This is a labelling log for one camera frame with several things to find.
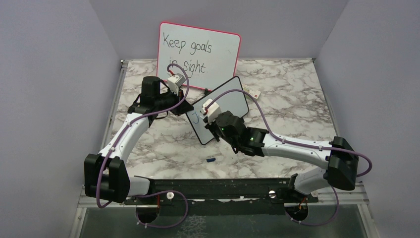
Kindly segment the black framed small whiteboard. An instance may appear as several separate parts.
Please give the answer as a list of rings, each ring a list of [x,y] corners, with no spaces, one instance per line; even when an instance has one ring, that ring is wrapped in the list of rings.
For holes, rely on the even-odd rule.
[[[186,113],[187,119],[189,120],[200,144],[206,145],[214,139],[214,136],[205,128],[205,123],[203,122],[203,115],[201,113],[203,104],[208,99],[215,99],[218,95],[231,89],[243,89],[239,76],[234,76],[215,88],[206,96],[201,97],[192,104],[194,109]],[[233,115],[240,118],[249,112],[246,96],[240,92],[228,93],[219,98],[216,103],[220,106],[222,112],[230,111]]]

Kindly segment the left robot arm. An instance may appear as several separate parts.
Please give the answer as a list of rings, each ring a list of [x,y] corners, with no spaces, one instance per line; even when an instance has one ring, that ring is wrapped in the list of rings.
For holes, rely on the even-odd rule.
[[[156,76],[144,77],[141,93],[127,111],[126,119],[114,138],[98,154],[89,154],[84,161],[84,189],[88,197],[99,202],[122,203],[137,196],[143,203],[151,203],[156,191],[144,177],[130,177],[126,162],[140,137],[150,128],[158,115],[171,112],[176,116],[193,109],[187,102],[182,74],[174,74],[167,81]]]

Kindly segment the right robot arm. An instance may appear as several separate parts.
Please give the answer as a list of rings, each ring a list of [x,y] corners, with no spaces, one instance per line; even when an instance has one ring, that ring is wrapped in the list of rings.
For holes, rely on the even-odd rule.
[[[291,177],[286,196],[293,202],[328,186],[346,191],[355,188],[359,157],[343,137],[308,141],[271,135],[267,129],[245,126],[244,120],[230,111],[215,118],[205,114],[203,121],[215,139],[223,139],[234,153],[284,157],[315,165],[315,169]]]

